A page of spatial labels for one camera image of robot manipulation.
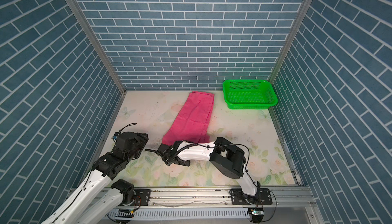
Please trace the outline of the pink long pants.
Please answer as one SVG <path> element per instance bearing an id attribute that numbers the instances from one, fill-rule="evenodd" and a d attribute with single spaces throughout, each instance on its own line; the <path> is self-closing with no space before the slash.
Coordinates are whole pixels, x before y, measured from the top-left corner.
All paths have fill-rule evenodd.
<path id="1" fill-rule="evenodd" d="M 208 143 L 207 134 L 214 107 L 214 94 L 193 91 L 178 113 L 172 126 L 163 136 L 162 144 L 174 145 L 175 141 Z"/>

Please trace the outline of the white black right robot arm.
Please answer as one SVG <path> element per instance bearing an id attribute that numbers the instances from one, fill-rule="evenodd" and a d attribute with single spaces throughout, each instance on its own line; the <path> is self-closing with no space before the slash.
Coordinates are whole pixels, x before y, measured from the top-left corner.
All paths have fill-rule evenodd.
<path id="1" fill-rule="evenodd" d="M 231 143 L 223 137 L 218 137 L 216 141 L 209 143 L 185 140 L 175 141 L 173 145 L 162 143 L 157 150 L 146 151 L 157 154 L 167 166 L 177 164 L 189 167 L 191 161 L 208 161 L 222 175 L 239 183 L 242 199 L 246 203 L 261 205 L 260 184 L 252 179 L 247 169 L 248 161 L 242 147 L 242 144 Z"/>

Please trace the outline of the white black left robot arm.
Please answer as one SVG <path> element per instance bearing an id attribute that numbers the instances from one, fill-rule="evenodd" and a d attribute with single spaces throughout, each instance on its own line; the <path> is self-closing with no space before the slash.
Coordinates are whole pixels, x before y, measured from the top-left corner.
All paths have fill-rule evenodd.
<path id="1" fill-rule="evenodd" d="M 137 205 L 139 198 L 135 196 L 134 185 L 123 179 L 113 183 L 98 202 L 91 203 L 131 160 L 140 157 L 148 140 L 146 133 L 115 133 L 113 149 L 94 162 L 85 180 L 43 223 L 96 224 L 121 204 Z"/>

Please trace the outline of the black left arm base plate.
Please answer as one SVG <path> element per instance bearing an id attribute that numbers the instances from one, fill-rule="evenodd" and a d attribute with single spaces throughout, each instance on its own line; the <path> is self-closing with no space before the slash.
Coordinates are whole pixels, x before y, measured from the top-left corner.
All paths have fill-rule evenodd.
<path id="1" fill-rule="evenodd" d="M 135 189 L 134 198 L 136 203 L 133 204 L 134 207 L 147 206 L 150 201 L 151 190 L 150 189 Z"/>

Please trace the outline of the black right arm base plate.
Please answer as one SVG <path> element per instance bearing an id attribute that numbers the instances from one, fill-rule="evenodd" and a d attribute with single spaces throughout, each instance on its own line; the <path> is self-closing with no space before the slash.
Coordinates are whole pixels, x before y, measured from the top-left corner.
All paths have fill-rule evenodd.
<path id="1" fill-rule="evenodd" d="M 229 191 L 232 205 L 272 205 L 272 193 L 267 188 L 258 188 L 256 195 L 247 195 L 240 188 Z"/>

